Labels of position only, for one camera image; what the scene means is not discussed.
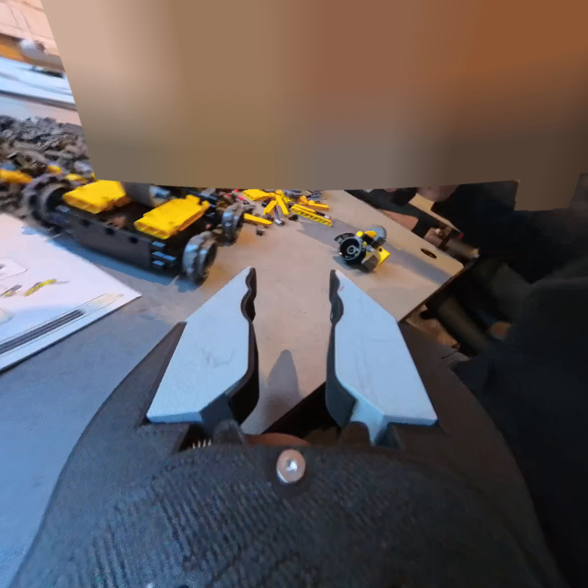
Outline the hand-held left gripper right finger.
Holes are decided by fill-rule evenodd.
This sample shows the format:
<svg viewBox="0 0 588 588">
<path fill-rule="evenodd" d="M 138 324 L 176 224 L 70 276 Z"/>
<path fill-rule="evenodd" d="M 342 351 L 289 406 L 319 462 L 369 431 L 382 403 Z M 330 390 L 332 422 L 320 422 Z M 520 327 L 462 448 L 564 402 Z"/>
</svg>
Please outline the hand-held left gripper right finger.
<svg viewBox="0 0 588 588">
<path fill-rule="evenodd" d="M 338 270 L 330 271 L 329 301 L 325 403 L 336 424 L 364 425 L 373 445 L 392 424 L 436 425 L 398 321 Z"/>
</svg>

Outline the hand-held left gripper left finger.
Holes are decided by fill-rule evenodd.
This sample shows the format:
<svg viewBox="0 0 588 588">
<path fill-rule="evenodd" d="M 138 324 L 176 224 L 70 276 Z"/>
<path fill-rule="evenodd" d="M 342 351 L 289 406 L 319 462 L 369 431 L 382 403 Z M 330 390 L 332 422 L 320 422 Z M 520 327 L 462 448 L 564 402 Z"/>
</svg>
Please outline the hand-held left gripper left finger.
<svg viewBox="0 0 588 588">
<path fill-rule="evenodd" d="M 246 421 L 259 400 L 256 270 L 243 269 L 183 323 L 146 413 L 151 423 Z"/>
</svg>

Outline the small yellow brick wheel assembly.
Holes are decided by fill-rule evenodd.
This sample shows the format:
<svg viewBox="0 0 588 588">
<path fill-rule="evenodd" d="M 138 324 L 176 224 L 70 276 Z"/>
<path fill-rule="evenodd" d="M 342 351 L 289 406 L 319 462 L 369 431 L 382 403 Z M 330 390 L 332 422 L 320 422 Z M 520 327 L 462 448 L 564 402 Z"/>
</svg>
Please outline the small yellow brick wheel assembly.
<svg viewBox="0 0 588 588">
<path fill-rule="evenodd" d="M 390 256 L 384 248 L 386 239 L 386 229 L 374 225 L 365 231 L 340 233 L 334 241 L 339 246 L 339 255 L 348 266 L 369 273 Z"/>
</svg>

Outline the black desk leg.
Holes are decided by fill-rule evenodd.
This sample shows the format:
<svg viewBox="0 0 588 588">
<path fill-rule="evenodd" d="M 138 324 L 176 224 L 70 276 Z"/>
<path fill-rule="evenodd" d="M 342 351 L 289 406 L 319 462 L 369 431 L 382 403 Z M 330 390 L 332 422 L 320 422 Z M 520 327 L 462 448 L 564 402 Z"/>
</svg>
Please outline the black desk leg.
<svg viewBox="0 0 588 588">
<path fill-rule="evenodd" d="M 489 348 L 489 338 L 467 314 L 457 298 L 438 293 L 425 303 L 429 314 L 435 318 L 457 342 L 462 353 L 478 356 Z"/>
</svg>

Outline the yellow black brick vehicle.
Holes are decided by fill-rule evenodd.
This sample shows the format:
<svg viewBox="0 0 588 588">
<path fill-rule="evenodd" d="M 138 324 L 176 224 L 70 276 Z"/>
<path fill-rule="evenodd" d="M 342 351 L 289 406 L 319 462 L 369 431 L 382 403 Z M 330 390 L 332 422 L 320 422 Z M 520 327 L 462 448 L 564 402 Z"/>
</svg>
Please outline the yellow black brick vehicle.
<svg viewBox="0 0 588 588">
<path fill-rule="evenodd" d="M 234 244 L 250 208 L 215 188 L 44 174 L 21 196 L 25 215 L 85 248 L 143 269 L 208 278 L 219 246 Z"/>
</svg>

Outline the person's black top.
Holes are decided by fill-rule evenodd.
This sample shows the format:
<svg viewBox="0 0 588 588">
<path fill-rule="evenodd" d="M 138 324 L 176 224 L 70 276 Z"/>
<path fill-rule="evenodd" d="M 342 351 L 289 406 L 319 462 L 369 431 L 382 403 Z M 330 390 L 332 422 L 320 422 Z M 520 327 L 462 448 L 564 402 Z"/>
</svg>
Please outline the person's black top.
<svg viewBox="0 0 588 588">
<path fill-rule="evenodd" d="M 469 376 L 509 445 L 549 548 L 587 587 L 587 207 L 515 210 L 514 181 L 460 185 L 441 215 L 530 284 Z"/>
</svg>

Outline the white instruction booklet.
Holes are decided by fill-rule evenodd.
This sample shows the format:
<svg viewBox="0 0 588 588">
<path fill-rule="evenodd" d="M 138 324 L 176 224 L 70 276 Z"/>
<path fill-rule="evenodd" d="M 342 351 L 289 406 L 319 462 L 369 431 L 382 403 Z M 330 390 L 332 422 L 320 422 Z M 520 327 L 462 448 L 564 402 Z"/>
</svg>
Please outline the white instruction booklet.
<svg viewBox="0 0 588 588">
<path fill-rule="evenodd" d="M 1 371 L 140 297 L 51 237 L 1 214 Z"/>
</svg>

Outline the pile of loose building bricks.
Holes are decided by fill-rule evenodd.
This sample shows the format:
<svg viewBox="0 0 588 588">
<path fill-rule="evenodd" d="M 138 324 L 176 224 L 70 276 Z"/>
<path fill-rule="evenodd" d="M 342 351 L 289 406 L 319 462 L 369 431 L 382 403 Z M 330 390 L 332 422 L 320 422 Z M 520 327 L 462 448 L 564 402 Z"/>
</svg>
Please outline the pile of loose building bricks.
<svg viewBox="0 0 588 588">
<path fill-rule="evenodd" d="M 52 118 L 17 119 L 1 115 L 1 209 L 27 217 L 21 207 L 24 188 L 44 174 L 71 175 L 74 181 L 97 179 L 81 126 Z M 318 201 L 320 192 L 309 190 L 218 189 L 234 192 L 249 214 L 272 218 L 281 213 L 330 226 L 329 206 Z"/>
</svg>

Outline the white stand base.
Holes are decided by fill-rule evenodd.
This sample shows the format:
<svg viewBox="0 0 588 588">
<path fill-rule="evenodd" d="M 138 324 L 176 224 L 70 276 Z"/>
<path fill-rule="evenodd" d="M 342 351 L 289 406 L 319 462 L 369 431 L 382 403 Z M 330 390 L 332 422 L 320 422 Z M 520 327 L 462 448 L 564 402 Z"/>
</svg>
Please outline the white stand base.
<svg viewBox="0 0 588 588">
<path fill-rule="evenodd" d="M 64 73 L 37 68 L 1 57 L 1 95 L 38 104 L 76 110 L 69 80 Z"/>
</svg>

